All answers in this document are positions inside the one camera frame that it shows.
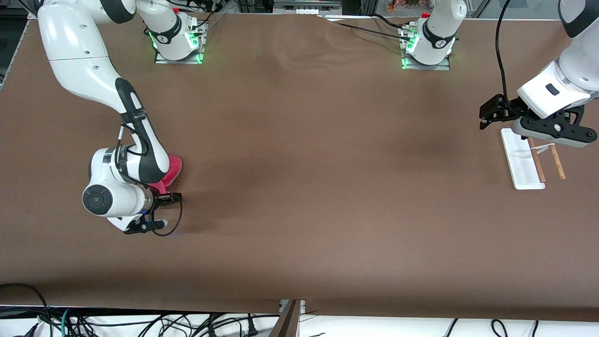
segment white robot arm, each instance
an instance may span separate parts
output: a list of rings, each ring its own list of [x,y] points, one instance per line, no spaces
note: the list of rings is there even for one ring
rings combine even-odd
[[[97,25],[127,22],[138,10],[158,52],[176,60],[197,49],[196,18],[175,13],[165,0],[52,0],[37,7],[46,55],[60,85],[120,114],[117,147],[98,150],[90,162],[85,208],[127,234],[165,227],[166,221],[145,222],[143,216],[181,199],[180,194],[159,195],[147,185],[167,174],[168,154],[135,89],[114,69]],[[123,128],[130,130],[135,145],[120,145]]]
[[[418,36],[406,52],[422,64],[439,64],[451,53],[455,33],[467,11],[464,0],[438,0],[429,17],[416,21]]]
[[[582,148],[597,133],[581,127],[584,104],[599,95],[599,1],[560,0],[558,12],[572,39],[558,58],[505,102],[497,95],[480,107],[480,129],[497,121],[512,121],[523,137]]]

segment red object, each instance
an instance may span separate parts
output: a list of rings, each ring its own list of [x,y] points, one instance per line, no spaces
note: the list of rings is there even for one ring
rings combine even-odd
[[[157,188],[161,194],[165,194],[167,192],[167,187],[171,186],[175,181],[175,178],[179,175],[179,172],[181,172],[183,161],[175,155],[168,155],[168,164],[168,172],[164,178],[157,183],[148,184],[149,186]]]

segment white plastic piece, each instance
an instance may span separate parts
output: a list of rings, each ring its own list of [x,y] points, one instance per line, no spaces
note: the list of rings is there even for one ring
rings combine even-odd
[[[60,85],[72,94],[105,104],[119,113],[126,112],[115,87],[120,76],[108,56],[55,60],[50,61],[50,66]]]
[[[436,36],[442,38],[450,37],[458,31],[459,26],[466,17],[467,11],[468,7],[463,0],[438,2],[432,9],[431,16],[428,19],[418,19],[418,39],[406,51],[422,64],[439,64],[451,53],[451,47],[455,42],[455,38],[446,43],[442,48],[433,48],[432,43],[424,36],[424,22],[428,20],[428,28]]]
[[[48,60],[108,56],[96,23],[79,5],[65,1],[46,4],[40,8],[38,20]]]
[[[545,184],[539,179],[537,167],[534,164],[533,152],[528,142],[522,140],[510,128],[501,129],[501,139],[514,188],[544,189]]]
[[[579,106],[592,99],[588,92],[567,83],[560,70],[562,63],[553,60],[518,89],[520,98],[541,118],[547,118],[558,110]],[[558,94],[552,94],[547,88],[548,85],[552,85]]]
[[[599,19],[572,39],[559,56],[559,66],[576,86],[599,91]]]
[[[85,0],[78,2],[78,4],[92,16],[96,25],[114,23],[108,14],[106,14],[106,11],[104,10],[104,7],[102,7],[100,0]]]
[[[165,32],[177,23],[177,15],[166,0],[137,1],[137,12],[155,32]]]
[[[154,149],[154,158],[156,160],[158,168],[163,173],[168,172],[168,169],[170,167],[170,163],[168,161],[168,154],[158,141],[158,138],[154,133],[154,129],[150,125],[150,121],[148,119],[144,119],[143,121],[141,121],[141,123],[143,124],[144,129],[147,133],[147,141],[152,145],[152,148]],[[131,134],[131,137],[133,138],[135,144],[141,144],[141,140],[136,134]],[[132,148],[130,148],[130,150],[133,152],[140,152],[141,148],[135,145]],[[127,152],[127,171],[129,172],[129,176],[135,180],[140,180],[140,159],[141,156]]]
[[[92,185],[102,185],[106,187],[112,197],[112,205],[106,214],[101,216],[105,218],[116,218],[124,216],[141,216],[142,210],[147,207],[148,202],[152,200],[152,193],[142,189],[136,184],[122,183],[115,177],[120,174],[115,172],[114,155],[110,155],[110,161],[105,160],[105,153],[108,149],[100,149],[92,157],[90,170],[92,176],[87,187]]]
[[[586,0],[559,0],[559,10],[566,23],[570,23],[585,10]]]

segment brown table surface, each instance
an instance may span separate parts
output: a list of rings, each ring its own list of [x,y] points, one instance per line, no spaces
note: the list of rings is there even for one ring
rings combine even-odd
[[[547,188],[513,189],[509,125],[478,130],[501,89],[495,22],[464,22],[451,71],[402,70],[397,40],[303,15],[226,16],[204,64],[155,65],[143,27],[101,32],[183,158],[180,228],[126,236],[83,208],[119,117],[59,86],[33,21],[0,92],[1,282],[51,305],[598,319],[599,143],[559,146],[568,179],[543,154]],[[505,22],[511,97],[568,43],[559,22]]]

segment power cable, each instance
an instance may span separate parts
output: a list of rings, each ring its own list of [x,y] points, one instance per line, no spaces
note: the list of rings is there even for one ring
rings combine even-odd
[[[348,25],[347,23],[341,23],[341,22],[335,22],[338,25],[341,26],[345,26],[345,27],[349,27],[349,28],[354,28],[354,29],[359,29],[361,31],[365,31],[365,32],[369,32],[369,33],[373,33],[373,34],[379,34],[379,35],[383,35],[383,36],[388,36],[388,37],[394,37],[394,38],[398,38],[400,40],[409,40],[409,37],[403,37],[403,36],[399,36],[399,35],[394,35],[394,34],[389,34],[389,33],[384,33],[384,32],[379,32],[379,31],[374,31],[372,29],[367,29],[367,28],[362,28],[362,27],[358,27],[358,26],[352,26],[352,25]]]
[[[453,327],[455,326],[455,323],[457,323],[457,322],[458,322],[458,319],[454,318],[453,321],[451,322],[451,324],[449,325],[449,329],[447,330],[445,337],[449,337],[449,335],[451,335],[451,331],[453,330]]]
[[[48,310],[48,303],[46,303],[46,299],[44,298],[44,296],[42,296],[42,294],[40,293],[39,290],[37,290],[35,287],[33,287],[29,284],[25,284],[25,283],[5,283],[5,284],[0,285],[0,289],[8,288],[8,287],[27,288],[27,289],[33,291],[40,298],[41,303],[44,305],[44,311],[46,312],[46,316],[47,316],[48,320],[50,322],[52,322],[52,316],[50,315],[50,311]],[[54,329],[52,329],[52,326],[50,326],[50,337],[53,337],[53,336],[54,336]]]
[[[507,6],[510,4],[511,0],[506,0],[506,3],[503,5],[501,9],[501,14],[499,14],[499,19],[497,19],[497,28],[495,29],[495,53],[497,54],[497,63],[499,64],[499,72],[501,73],[501,86],[503,87],[503,97],[506,100],[507,111],[511,112],[512,107],[510,107],[510,100],[507,97],[507,85],[506,85],[506,72],[503,69],[503,62],[501,61],[501,53],[499,52],[499,31],[501,29],[501,22],[503,21],[503,16],[506,13]]]
[[[501,336],[497,330],[495,330],[495,323],[499,323],[499,325],[501,325],[501,328],[503,329],[503,336]],[[506,330],[506,326],[503,325],[503,322],[500,320],[492,320],[491,321],[491,330],[493,330],[493,333],[495,334],[495,336],[497,337],[507,337],[507,330]]]

